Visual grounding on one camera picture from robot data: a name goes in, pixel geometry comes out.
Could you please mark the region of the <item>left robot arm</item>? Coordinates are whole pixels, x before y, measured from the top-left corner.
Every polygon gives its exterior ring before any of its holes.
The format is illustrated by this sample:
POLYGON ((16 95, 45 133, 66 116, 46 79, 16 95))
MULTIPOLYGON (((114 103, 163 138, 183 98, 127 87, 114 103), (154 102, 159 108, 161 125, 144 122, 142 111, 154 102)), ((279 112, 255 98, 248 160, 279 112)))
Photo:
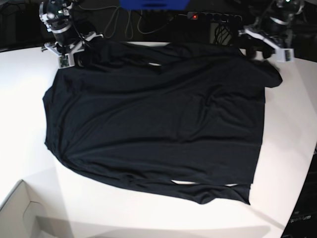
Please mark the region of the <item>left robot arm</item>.
POLYGON ((302 12, 304 5, 303 0, 273 0, 256 17, 254 23, 244 26, 238 35, 260 40, 271 47, 278 62, 293 62, 291 24, 295 16, 302 12))

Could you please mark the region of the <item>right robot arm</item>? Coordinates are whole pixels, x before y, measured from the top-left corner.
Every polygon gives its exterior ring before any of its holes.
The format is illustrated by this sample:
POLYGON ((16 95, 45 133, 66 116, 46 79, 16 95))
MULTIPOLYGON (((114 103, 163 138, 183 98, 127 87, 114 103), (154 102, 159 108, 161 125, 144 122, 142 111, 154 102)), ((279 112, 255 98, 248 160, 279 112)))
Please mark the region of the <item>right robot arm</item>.
POLYGON ((97 38, 103 34, 88 21, 88 11, 79 9, 79 0, 45 0, 39 7, 39 18, 52 33, 55 41, 45 43, 43 50, 55 54, 60 60, 87 50, 98 55, 97 38))

